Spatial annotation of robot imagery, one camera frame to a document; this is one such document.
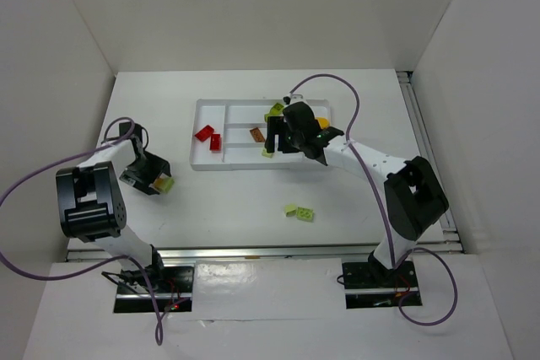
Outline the yellow and green lego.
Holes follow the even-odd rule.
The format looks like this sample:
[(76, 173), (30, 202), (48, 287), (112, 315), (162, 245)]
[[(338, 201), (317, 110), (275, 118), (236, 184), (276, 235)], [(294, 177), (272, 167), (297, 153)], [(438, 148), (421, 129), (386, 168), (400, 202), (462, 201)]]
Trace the yellow and green lego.
[(175, 181), (172, 177), (169, 177), (169, 176), (159, 177), (153, 183), (153, 188), (159, 194), (167, 194), (174, 184), (175, 184)]

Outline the brown lego plate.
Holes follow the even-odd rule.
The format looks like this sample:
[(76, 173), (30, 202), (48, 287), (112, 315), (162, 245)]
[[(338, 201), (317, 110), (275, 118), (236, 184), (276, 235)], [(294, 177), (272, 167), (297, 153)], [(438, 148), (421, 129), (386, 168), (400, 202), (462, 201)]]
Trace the brown lego plate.
[(251, 134), (251, 137), (253, 138), (254, 142), (265, 143), (266, 139), (263, 136), (262, 131), (258, 127), (254, 127), (250, 129), (249, 133)]

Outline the orange yellow lego brick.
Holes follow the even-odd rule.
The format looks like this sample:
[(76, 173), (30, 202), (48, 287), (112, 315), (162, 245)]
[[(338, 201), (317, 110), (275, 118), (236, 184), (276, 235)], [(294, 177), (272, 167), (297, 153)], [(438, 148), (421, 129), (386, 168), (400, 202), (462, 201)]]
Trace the orange yellow lego brick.
[(326, 129), (330, 126), (330, 122), (324, 117), (318, 117), (317, 121), (321, 129)]

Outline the pale green small lego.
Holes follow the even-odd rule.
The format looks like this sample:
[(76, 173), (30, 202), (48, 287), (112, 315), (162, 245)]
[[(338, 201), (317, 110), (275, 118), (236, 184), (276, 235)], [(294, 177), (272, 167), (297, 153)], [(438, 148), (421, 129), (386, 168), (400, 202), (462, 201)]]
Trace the pale green small lego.
[(273, 153), (269, 153), (266, 149), (263, 149), (262, 156), (271, 159), (273, 157)]

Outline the red rectangular lego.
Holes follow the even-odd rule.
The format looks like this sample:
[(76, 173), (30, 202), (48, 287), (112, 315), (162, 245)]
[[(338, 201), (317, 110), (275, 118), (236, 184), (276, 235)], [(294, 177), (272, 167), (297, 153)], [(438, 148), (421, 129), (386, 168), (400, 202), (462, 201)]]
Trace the red rectangular lego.
[(212, 126), (206, 125), (201, 130), (199, 130), (197, 133), (194, 134), (194, 137), (199, 142), (205, 142), (207, 139), (209, 139), (213, 134), (215, 130)]

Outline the pale green lego pair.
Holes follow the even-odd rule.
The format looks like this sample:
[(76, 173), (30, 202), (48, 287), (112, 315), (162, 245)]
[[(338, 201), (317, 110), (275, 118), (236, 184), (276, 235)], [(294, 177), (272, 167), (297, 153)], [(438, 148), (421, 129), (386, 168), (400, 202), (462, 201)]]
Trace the pale green lego pair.
[(286, 205), (283, 212), (286, 217), (295, 217), (305, 222), (313, 222), (315, 218), (315, 212), (311, 208), (300, 207), (295, 204)]

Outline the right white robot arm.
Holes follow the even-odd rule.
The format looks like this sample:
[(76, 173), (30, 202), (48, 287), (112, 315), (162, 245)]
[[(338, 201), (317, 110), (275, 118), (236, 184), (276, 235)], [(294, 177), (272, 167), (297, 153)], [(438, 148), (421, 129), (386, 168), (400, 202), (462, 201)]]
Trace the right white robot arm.
[(303, 101), (267, 118), (268, 153), (301, 153), (306, 159), (342, 169), (375, 188), (385, 217), (385, 236), (368, 257), (370, 277), (382, 284), (393, 276), (425, 231), (449, 208), (431, 163), (403, 159), (356, 142), (333, 126), (322, 127)]

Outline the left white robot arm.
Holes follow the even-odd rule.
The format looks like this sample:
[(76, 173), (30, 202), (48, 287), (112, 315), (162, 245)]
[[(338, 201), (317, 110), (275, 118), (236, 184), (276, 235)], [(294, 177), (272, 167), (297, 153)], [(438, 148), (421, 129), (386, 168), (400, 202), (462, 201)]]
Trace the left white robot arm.
[(104, 135), (90, 158), (56, 174), (61, 228), (70, 239), (118, 256), (125, 283), (156, 292), (167, 285), (165, 267), (157, 249), (128, 227), (120, 184), (147, 196), (165, 194), (174, 184), (170, 163), (147, 150), (146, 128), (126, 119), (113, 123), (116, 137)]

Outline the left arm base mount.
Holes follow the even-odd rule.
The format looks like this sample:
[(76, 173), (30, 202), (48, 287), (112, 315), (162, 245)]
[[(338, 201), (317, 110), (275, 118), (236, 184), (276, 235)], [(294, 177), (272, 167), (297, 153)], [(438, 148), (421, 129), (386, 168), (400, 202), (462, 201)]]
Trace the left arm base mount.
[[(154, 311), (148, 286), (142, 277), (132, 277), (127, 271), (103, 271), (101, 276), (116, 286), (113, 312), (142, 314)], [(189, 313), (192, 311), (194, 265), (166, 266), (161, 279), (148, 275), (160, 313)]]

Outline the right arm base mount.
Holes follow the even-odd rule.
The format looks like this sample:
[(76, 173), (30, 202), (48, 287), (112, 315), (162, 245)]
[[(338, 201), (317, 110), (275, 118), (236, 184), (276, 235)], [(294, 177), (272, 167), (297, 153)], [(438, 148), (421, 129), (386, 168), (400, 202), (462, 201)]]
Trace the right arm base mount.
[(345, 262), (336, 281), (344, 287), (347, 309), (380, 309), (403, 306), (421, 306), (422, 299), (416, 269), (411, 261), (383, 282), (376, 281), (367, 262)]

